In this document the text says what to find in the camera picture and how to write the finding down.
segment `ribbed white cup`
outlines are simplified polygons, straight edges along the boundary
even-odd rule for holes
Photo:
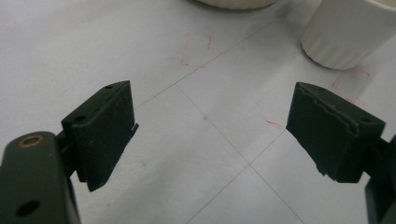
[[[301,39],[305,53],[348,69],[396,34],[396,0],[323,0]]]

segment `red pen mark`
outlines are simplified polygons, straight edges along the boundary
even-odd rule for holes
[[[333,91],[337,91],[338,90],[338,86],[340,85],[340,81],[341,81],[341,77],[342,76],[343,76],[343,73],[340,73],[340,75],[337,77],[337,79],[332,84],[332,90]]]
[[[186,40],[186,43],[184,44],[184,49],[187,49],[189,47],[189,44],[190,44],[190,38]]]
[[[187,63],[184,58],[180,60],[180,64],[183,66],[190,66],[189,63]]]
[[[282,130],[282,129],[283,129],[282,125],[280,125],[280,124],[278,124],[278,123],[275,123],[275,122],[273,122],[273,121],[271,121],[271,120],[268,120],[268,119],[266,119],[265,121],[267,121],[267,123],[269,123],[270,125],[272,125],[272,126],[278,128],[279,130]]]
[[[207,40],[206,50],[210,50],[210,47],[212,47],[212,36],[208,35],[207,37],[209,39]]]

